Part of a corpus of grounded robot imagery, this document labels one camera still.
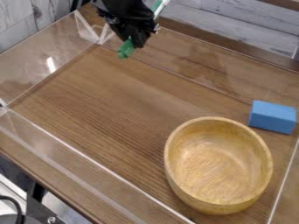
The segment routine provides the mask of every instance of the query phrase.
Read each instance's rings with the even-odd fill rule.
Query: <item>wooden bowl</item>
[[[179,198],[205,214],[233,214],[257,200],[273,161],[263,139],[220,117],[184,123],[164,148],[165,175]]]

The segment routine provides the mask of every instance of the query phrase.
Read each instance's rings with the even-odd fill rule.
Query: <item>blue sponge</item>
[[[291,135],[295,124],[295,108],[265,101],[253,101],[248,126]]]

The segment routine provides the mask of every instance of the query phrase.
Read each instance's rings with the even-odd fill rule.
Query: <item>bowl rim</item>
[[[187,127],[189,126],[192,123],[197,123],[201,121],[223,121],[227,123],[232,123],[233,125],[239,126],[244,131],[247,131],[252,137],[257,140],[257,142],[261,145],[263,151],[265,153],[265,161],[267,161],[267,175],[265,175],[265,181],[264,184],[247,196],[239,198],[239,199],[233,199],[232,201],[220,201],[217,199],[207,199],[204,197],[199,197],[195,195],[191,195],[187,191],[184,191],[184,189],[180,187],[180,185],[177,184],[176,180],[175,180],[175,176],[173,176],[173,172],[171,169],[171,164],[169,164],[169,159],[168,159],[168,155],[169,155],[169,144],[173,140],[173,138],[176,137],[177,133]],[[263,191],[267,189],[267,185],[269,183],[271,177],[272,177],[272,173],[273,173],[273,159],[272,159],[272,154],[271,151],[267,147],[267,144],[263,140],[263,138],[259,136],[259,134],[244,124],[241,124],[240,122],[235,122],[233,120],[224,118],[224,117],[219,117],[219,116],[204,116],[200,118],[195,118],[191,119],[189,121],[184,122],[172,132],[172,134],[169,135],[167,142],[165,142],[165,146],[164,146],[164,154],[163,154],[163,161],[164,161],[164,169],[169,175],[169,178],[172,179],[172,182],[176,184],[176,186],[180,188],[180,190],[193,199],[200,200],[204,203],[208,203],[211,205],[215,206],[232,206],[232,205],[239,205],[243,203],[247,203],[248,201],[253,200],[255,198],[257,198],[260,196],[260,194],[263,193]]]

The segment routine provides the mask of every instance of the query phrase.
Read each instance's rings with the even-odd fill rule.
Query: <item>cable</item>
[[[20,204],[17,203],[17,201],[13,198],[6,197],[4,195],[0,195],[0,200],[9,200],[13,203],[13,205],[16,207],[16,212],[17,212],[17,218],[16,218],[14,224],[24,224],[22,210],[21,210],[21,207],[20,207]]]

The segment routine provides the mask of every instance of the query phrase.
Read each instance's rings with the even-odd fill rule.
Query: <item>green object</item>
[[[164,0],[156,0],[153,2],[153,5],[151,7],[151,10],[153,12],[156,12],[156,10],[159,9],[160,5],[164,3]],[[133,46],[133,43],[132,43],[132,40],[131,38],[124,42],[124,44],[119,47],[117,51],[116,51],[116,54],[117,54],[117,57],[120,59],[127,59],[131,54],[133,53],[135,51],[135,46]]]

